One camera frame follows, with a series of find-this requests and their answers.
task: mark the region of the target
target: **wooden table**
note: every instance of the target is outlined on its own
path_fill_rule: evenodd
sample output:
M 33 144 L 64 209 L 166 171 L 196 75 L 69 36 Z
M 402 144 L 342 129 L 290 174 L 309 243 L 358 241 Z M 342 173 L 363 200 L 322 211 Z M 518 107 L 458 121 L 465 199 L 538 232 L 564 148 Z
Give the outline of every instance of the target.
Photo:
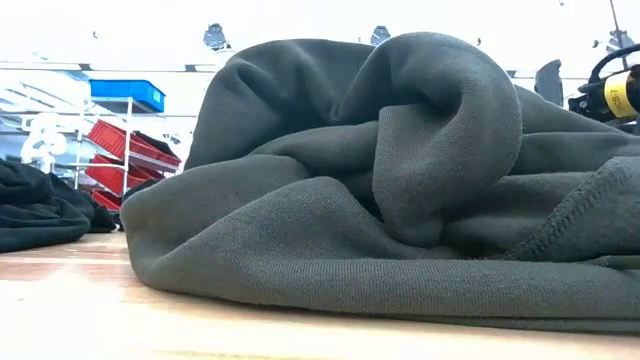
M 0 255 L 0 294 L 7 360 L 640 359 L 640 338 L 341 318 L 163 293 L 138 282 L 118 233 Z

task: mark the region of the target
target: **fleece fabric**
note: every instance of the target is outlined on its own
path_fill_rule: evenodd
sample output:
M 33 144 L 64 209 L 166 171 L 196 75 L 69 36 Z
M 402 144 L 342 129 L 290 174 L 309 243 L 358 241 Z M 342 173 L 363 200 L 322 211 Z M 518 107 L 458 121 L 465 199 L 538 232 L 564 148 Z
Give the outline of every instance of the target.
M 193 135 L 187 170 L 122 208 L 151 287 L 640 334 L 640 139 L 514 86 L 463 41 L 246 49 Z
M 115 229 L 107 209 L 54 174 L 0 159 L 0 253 Z

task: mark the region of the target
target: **yellow tag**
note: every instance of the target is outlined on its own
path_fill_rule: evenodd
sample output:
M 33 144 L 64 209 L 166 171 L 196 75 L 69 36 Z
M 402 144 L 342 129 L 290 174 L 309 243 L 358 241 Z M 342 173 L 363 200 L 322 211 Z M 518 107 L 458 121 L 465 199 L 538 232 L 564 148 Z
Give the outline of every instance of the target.
M 615 74 L 604 83 L 604 98 L 609 109 L 617 118 L 638 115 L 627 97 L 627 83 L 631 81 L 629 72 Z

